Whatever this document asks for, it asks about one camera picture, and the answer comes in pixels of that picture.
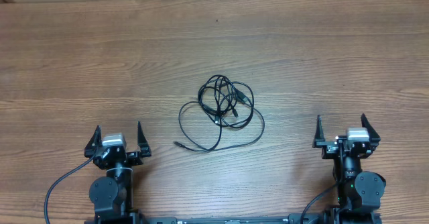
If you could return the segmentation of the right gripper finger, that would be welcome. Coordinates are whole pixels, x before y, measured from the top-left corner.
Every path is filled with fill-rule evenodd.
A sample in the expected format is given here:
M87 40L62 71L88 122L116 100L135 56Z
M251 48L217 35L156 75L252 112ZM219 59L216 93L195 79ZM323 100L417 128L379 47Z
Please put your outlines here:
M324 142L324 141L325 141L325 138L324 138L324 132L322 129L321 115L317 115L316 132L314 134L313 143L317 144L318 142Z
M367 117L364 113L361 114L361 125L362 125L362 127L367 129L370 142L380 142L381 141L379 134L371 126L371 124L369 123L369 120L367 119Z

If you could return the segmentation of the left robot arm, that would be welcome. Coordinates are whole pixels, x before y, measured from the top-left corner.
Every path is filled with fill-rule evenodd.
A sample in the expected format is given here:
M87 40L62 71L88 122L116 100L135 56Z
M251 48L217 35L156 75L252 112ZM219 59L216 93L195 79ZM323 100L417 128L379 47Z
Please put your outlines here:
M137 123L137 146L127 151L127 142L122 133L101 135L97 126L84 149L84 156L106 172L90 186L88 197L94 205L93 223L144 224L148 220L139 209L133 207L133 167L143 164L151 156L151 149Z

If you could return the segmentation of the black usb cable long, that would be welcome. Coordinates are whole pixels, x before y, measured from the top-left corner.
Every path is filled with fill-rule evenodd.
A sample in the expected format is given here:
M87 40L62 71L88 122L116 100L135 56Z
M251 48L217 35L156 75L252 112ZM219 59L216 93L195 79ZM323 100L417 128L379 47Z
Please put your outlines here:
M259 115L259 117L261 119L261 123L262 123L261 132L260 132L260 134L254 140L252 140L250 142L247 142L247 143L244 143L244 144L235 144L235 145L227 146L227 147L224 147L224 148L218 148L218 145L220 144L221 138L222 138L222 132L223 132L222 129L224 127L223 125L220 125L220 127L219 127L219 136L218 136L217 142L213 146L211 146L210 148L205 148L205 147L201 146L200 144L196 143L194 140L192 140L186 134L186 132L184 131L184 128L182 127L182 123L181 123L182 110L187 105L193 104L193 103L196 103L196 101L190 101L188 103L185 103L180 108L179 114L178 114L178 123L179 123L179 127L180 127L180 130L182 131L182 133L185 135L185 137L189 141L191 141L192 144L194 144L196 146L196 149L190 148L190 147L188 147L188 146L186 146L186 145L184 145L184 144L182 144L180 142L174 141L173 144L175 146L177 146L177 147L183 148L183 149L191 151L191 152L200 152L200 153L208 153L208 152L217 152L217 151L223 151L223 150L230 150L230 149L235 149L235 148L240 148L240 147L245 147L245 146L251 146L251 145L257 143L262 138L262 136L263 136L263 134L265 132L265 119L264 119L262 113L259 110L257 110L255 107L252 107L251 109Z

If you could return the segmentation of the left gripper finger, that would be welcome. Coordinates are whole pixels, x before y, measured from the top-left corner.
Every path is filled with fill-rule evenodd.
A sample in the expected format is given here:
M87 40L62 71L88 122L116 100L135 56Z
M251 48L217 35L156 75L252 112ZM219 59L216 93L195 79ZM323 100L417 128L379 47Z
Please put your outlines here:
M137 145L139 146L141 152L150 152L150 147L143 134L140 121L137 122Z
M84 151L85 152L96 152L97 148L101 145L101 126L98 125L87 143Z

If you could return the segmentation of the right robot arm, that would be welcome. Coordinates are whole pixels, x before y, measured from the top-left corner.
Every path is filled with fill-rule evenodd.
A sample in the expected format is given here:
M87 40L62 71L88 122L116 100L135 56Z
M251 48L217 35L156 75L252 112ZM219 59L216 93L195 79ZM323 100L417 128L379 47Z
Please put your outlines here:
M361 127L351 127L345 135L327 141L322 129L321 116L317 117L313 148L322 150L323 159L334 162L332 175L335 183L316 196L315 203L331 190L337 191L337 205L325 209L310 223L381 223L375 211L381 206L386 187L382 175L364 171L361 160L368 158L379 146L381 138L364 114Z

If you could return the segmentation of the black usb cable short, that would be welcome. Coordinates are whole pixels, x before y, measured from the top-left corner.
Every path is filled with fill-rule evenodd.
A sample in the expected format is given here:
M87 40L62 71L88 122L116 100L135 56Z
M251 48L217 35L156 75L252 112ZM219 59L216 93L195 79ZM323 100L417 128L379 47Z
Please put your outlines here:
M210 107L203 100L207 91L212 91L214 95L214 107ZM198 90L197 103L209 116L212 122L219 127L230 127L241 129L247 126L253 118L255 112L255 98L252 88L244 82L231 81L228 77L216 74L210 77ZM227 113L232 113L238 117L237 104L243 104L250 108L250 114L236 123L229 123L225 119Z

